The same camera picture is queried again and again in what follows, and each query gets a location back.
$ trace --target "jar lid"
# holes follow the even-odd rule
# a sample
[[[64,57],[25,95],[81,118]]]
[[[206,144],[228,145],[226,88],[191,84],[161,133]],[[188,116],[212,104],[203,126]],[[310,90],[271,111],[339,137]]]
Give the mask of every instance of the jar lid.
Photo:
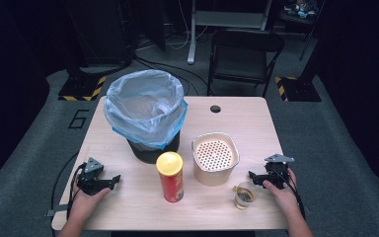
[[[156,160],[156,168],[164,176],[175,176],[183,169],[183,158],[177,152],[168,151]]]

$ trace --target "person's arm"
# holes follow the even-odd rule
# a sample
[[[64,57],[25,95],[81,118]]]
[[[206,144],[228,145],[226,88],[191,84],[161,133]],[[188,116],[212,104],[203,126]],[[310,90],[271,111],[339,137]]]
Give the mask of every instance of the person's arm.
[[[296,182],[294,172],[288,169],[292,181],[290,185],[294,187]],[[301,215],[300,208],[298,207],[297,199],[291,189],[280,190],[274,186],[270,181],[263,182],[266,187],[274,196],[276,203],[281,208],[288,222],[288,233],[290,237],[310,237],[313,236],[312,231]]]
[[[105,188],[94,196],[88,196],[74,186],[74,192],[77,195],[73,199],[69,219],[58,233],[58,237],[80,236],[86,221],[91,217],[98,203],[110,192],[110,189]]]

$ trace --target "black hole on table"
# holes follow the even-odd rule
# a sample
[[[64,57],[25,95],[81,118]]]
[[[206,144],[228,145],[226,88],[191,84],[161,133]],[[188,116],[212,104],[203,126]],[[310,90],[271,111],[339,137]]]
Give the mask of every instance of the black hole on table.
[[[213,113],[219,113],[221,111],[221,108],[219,106],[212,106],[210,107],[210,110],[213,112]]]

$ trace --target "perforated basket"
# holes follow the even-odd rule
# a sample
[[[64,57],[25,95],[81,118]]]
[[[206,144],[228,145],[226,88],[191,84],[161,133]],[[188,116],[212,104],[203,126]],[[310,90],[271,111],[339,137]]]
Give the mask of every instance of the perforated basket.
[[[224,184],[239,163],[232,138],[224,132],[207,133],[192,142],[193,174],[206,186]]]

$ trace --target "trash can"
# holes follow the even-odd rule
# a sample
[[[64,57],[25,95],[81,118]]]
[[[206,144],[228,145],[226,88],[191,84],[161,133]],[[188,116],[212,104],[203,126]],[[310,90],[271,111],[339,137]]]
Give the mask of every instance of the trash can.
[[[104,113],[134,155],[155,164],[162,153],[178,150],[187,108],[180,80],[165,71],[144,70],[110,85]]]

